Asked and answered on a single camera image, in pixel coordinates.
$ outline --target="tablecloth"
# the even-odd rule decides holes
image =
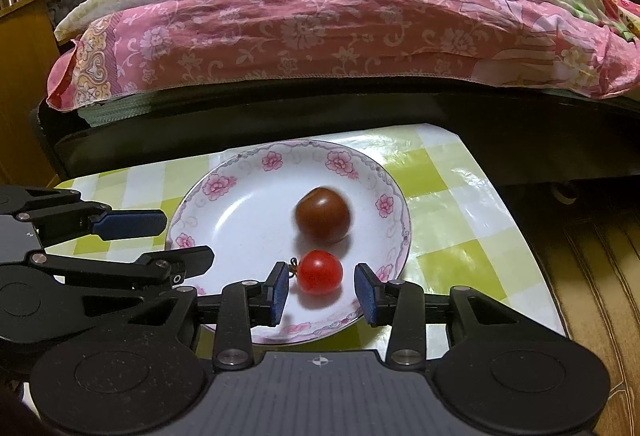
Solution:
[[[448,294],[454,285],[474,287],[564,334],[526,241],[457,135],[432,125],[411,125],[314,139],[363,152],[382,164],[400,186],[412,221],[411,251],[402,278],[438,294]],[[162,209],[171,218],[183,196],[206,172],[247,148],[76,178],[60,187],[76,189],[83,199],[115,209]],[[91,235],[48,251],[130,262],[146,251],[164,249],[164,236],[105,242]],[[297,349],[376,348],[384,356],[389,332],[389,327],[371,328],[361,319],[334,336]],[[428,357],[442,356],[448,348],[444,326],[428,326],[427,336]],[[198,354],[209,352],[210,356],[211,343],[211,335],[204,336]]]

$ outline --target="plate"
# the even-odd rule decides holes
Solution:
[[[330,247],[309,242],[293,217],[298,201],[316,187],[334,188],[351,207],[350,233]],[[338,257],[340,289],[311,297],[293,278],[280,325],[252,329],[254,344],[282,345],[321,339],[356,322],[362,311],[353,289],[355,266],[366,262],[382,281],[398,278],[410,236],[404,196],[380,164],[342,145],[296,140],[242,152],[204,176],[175,212],[166,245],[213,249],[210,270],[186,281],[201,295],[219,294],[236,281],[263,281],[277,261],[300,260],[312,249]]]

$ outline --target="cherry tomato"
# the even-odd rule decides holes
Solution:
[[[296,268],[298,286],[309,295],[325,295],[338,289],[342,282],[342,264],[323,250],[312,250]]]

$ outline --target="gray ribbed surface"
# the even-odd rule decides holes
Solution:
[[[329,361],[314,363],[322,356]],[[422,377],[380,365],[373,352],[266,353],[228,372],[185,418],[153,436],[479,436]]]

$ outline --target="pink blanket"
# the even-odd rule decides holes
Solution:
[[[639,44],[537,0],[167,1],[93,22],[47,101],[69,111],[181,85],[394,75],[607,98],[638,85]]]

